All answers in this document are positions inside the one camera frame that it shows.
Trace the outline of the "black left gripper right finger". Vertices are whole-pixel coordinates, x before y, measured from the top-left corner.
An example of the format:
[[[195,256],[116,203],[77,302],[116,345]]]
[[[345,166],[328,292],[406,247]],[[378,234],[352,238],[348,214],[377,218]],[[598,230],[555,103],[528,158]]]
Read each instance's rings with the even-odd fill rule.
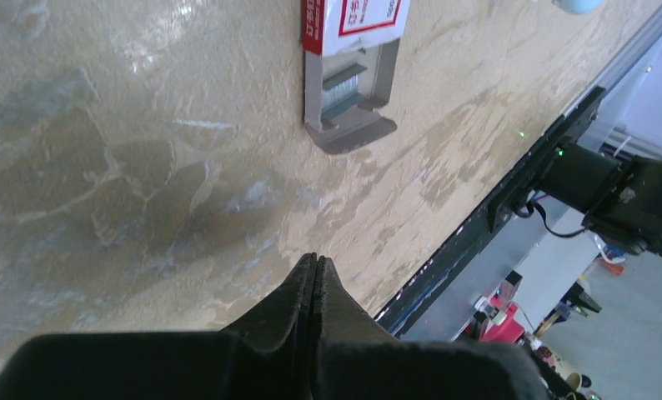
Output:
[[[402,342],[345,290],[318,258],[315,399],[546,399],[527,352],[501,342]]]

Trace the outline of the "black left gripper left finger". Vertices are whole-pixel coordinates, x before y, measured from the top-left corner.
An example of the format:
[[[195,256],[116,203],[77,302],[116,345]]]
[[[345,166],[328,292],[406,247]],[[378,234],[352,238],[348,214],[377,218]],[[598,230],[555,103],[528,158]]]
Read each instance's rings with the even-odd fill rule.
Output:
[[[304,254],[218,331],[35,337],[5,364],[0,399],[309,399],[316,272],[316,255]]]

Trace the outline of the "staple box red white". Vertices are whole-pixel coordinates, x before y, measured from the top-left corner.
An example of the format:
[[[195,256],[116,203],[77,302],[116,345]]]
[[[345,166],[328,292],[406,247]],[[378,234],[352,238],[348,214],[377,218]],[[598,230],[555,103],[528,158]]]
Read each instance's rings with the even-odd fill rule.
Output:
[[[381,115],[394,84],[408,0],[302,3],[303,122],[327,154],[349,153],[394,133]]]

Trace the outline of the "light blue stapler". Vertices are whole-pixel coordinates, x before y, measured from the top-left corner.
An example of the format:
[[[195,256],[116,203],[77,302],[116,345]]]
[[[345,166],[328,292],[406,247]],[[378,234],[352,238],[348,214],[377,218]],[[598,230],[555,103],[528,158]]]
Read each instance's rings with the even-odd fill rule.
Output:
[[[552,0],[551,2],[566,13],[581,15],[595,10],[603,0]]]

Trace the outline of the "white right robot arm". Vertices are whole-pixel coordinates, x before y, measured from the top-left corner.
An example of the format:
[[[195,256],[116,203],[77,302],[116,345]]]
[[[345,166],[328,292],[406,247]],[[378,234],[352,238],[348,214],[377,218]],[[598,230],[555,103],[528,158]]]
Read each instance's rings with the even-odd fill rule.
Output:
[[[662,257],[662,161],[620,161],[571,143],[536,187],[582,213],[583,227],[607,244]]]

